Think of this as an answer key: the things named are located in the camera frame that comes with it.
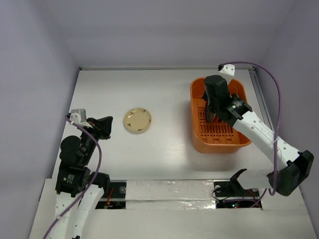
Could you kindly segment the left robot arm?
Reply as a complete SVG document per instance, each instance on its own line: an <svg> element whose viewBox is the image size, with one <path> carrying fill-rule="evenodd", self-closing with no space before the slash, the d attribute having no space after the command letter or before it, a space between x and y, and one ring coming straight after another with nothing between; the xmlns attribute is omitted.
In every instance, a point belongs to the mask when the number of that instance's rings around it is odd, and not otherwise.
<svg viewBox="0 0 319 239"><path fill-rule="evenodd" d="M110 177L88 163L99 140L110 138L113 118L80 119L78 113L67 115L81 136L64 138L60 145L60 165L55 186L55 220L46 232L48 239L82 239L99 200L110 192Z"/></svg>

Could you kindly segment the blue patterned dark-rimmed plate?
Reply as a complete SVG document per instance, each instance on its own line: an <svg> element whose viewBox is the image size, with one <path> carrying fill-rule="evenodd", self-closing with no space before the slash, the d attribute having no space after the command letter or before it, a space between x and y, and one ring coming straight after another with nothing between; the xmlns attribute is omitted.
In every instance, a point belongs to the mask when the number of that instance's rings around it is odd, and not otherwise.
<svg viewBox="0 0 319 239"><path fill-rule="evenodd" d="M216 117L216 114L213 113L209 106L205 106L205 119L207 123L212 123Z"/></svg>

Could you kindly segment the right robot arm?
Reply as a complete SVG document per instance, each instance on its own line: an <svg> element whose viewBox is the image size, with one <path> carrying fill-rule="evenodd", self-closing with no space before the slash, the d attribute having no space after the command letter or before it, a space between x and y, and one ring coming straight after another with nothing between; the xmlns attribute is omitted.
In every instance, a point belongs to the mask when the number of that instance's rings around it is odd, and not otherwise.
<svg viewBox="0 0 319 239"><path fill-rule="evenodd" d="M314 155L289 145L267 127L243 99L230 94L220 75L204 79L206 120L214 117L247 137L273 163L267 175L269 185L282 196L289 196L309 176Z"/></svg>

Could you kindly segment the beige floral plate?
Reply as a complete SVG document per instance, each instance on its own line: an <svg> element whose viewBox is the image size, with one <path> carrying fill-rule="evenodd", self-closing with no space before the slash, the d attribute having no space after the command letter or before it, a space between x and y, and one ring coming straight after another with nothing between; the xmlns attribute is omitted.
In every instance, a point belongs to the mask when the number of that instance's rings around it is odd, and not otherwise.
<svg viewBox="0 0 319 239"><path fill-rule="evenodd" d="M126 130L133 134L141 134L147 131L152 123L151 113L144 108L129 110L123 119Z"/></svg>

